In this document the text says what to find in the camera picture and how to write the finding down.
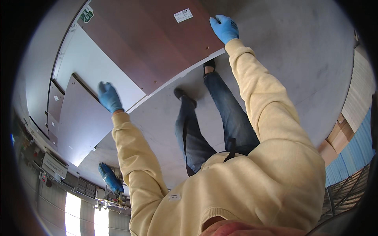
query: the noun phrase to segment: yellow sweatshirt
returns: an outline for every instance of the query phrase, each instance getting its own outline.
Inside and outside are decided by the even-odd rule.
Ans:
[[[112,134],[130,189],[132,235],[199,235],[214,216],[309,231],[320,217],[324,161],[301,128],[285,87],[239,39],[225,49],[260,145],[225,163],[228,153],[214,154],[168,193],[142,133],[128,114],[114,115]],[[168,194],[181,199],[169,201]]]

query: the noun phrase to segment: black shoe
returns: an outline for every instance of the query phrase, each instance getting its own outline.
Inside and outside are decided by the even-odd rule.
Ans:
[[[181,88],[175,88],[175,90],[173,90],[173,93],[175,94],[175,96],[177,97],[178,100],[180,100],[180,98],[182,96],[186,96],[187,98],[189,98],[189,100],[193,103],[194,105],[194,108],[197,107],[197,102],[196,100],[192,99],[191,97],[189,97],[186,92],[184,90],[182,90]]]
[[[214,59],[211,59],[210,61],[207,61],[203,64],[203,78],[205,79],[205,67],[211,66],[214,68],[213,72],[215,71],[215,61]]]

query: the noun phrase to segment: jeans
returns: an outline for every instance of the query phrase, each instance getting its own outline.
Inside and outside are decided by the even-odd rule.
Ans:
[[[260,144],[247,114],[217,72],[206,74],[204,83],[222,118],[226,151],[231,150],[230,138],[235,138],[235,152],[247,156]],[[202,164],[217,152],[202,136],[192,102],[186,96],[181,97],[181,101],[180,113],[175,124],[175,134],[184,160],[194,173],[197,173]],[[183,143],[185,119],[187,119],[186,157]]]

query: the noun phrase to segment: gloved hand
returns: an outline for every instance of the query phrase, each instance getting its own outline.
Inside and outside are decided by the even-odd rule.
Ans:
[[[122,104],[119,100],[118,94],[111,83],[107,82],[106,84],[103,84],[103,82],[101,81],[98,84],[98,94],[98,100],[100,100],[100,103],[112,114],[116,110],[124,110],[122,108]]]
[[[227,16],[216,15],[215,19],[210,17],[210,25],[224,44],[227,44],[231,39],[239,38],[239,30],[236,23]]]

